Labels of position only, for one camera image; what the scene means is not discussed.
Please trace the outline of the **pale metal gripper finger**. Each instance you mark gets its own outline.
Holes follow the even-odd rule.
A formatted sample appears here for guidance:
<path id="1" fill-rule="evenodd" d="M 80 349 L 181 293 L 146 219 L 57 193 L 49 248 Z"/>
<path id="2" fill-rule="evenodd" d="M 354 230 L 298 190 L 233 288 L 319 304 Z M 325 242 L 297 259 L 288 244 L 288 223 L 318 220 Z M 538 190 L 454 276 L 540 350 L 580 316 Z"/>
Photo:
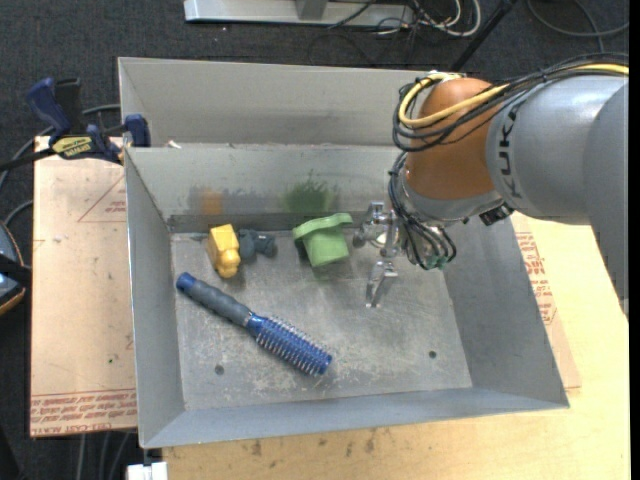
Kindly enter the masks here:
<path id="1" fill-rule="evenodd" d="M 374 308 L 378 305 L 384 282 L 384 262 L 377 261 L 371 268 L 366 289 L 365 303 L 367 308 Z"/>
<path id="2" fill-rule="evenodd" d="M 392 262 L 377 262 L 376 269 L 374 306 L 378 307 L 394 280 L 398 277 L 398 272 Z"/>

